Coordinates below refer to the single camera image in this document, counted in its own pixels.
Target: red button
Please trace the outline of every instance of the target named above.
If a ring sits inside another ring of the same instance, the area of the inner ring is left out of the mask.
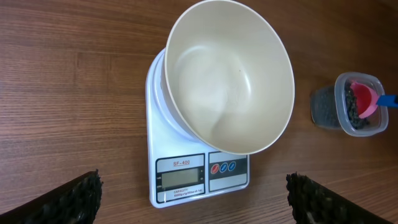
[[[214,165],[211,167],[211,170],[210,170],[211,174],[217,173],[219,168],[220,168],[220,165],[214,164]]]

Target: digital scale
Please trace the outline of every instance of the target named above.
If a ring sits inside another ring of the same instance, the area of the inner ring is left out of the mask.
[[[156,208],[241,190],[249,184],[249,156],[217,151],[173,119],[160,87],[165,49],[146,81],[149,198]]]

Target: table surface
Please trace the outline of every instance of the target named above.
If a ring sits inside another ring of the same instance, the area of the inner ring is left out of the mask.
[[[370,138],[316,127],[310,94],[347,71],[398,83],[394,0],[242,0],[282,39],[295,106],[285,133],[251,156],[242,191],[165,209],[149,202],[145,81],[179,15],[197,0],[0,2],[0,213],[89,170],[95,223],[293,223],[286,174],[299,172],[398,223],[398,110]]]

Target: measuring scoop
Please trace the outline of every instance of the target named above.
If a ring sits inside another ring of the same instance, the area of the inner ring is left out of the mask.
[[[377,109],[377,106],[387,106],[398,108],[397,95],[377,95],[376,91],[367,85],[353,82],[351,89],[356,97],[356,106],[358,108],[359,118],[371,116]]]

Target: blue button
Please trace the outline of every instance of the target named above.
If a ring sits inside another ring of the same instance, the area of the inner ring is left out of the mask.
[[[235,161],[231,162],[228,166],[228,171],[235,170],[235,167],[236,167],[236,162]]]
[[[220,172],[225,172],[227,168],[228,168],[228,164],[227,164],[226,162],[224,162],[224,163],[220,166]]]

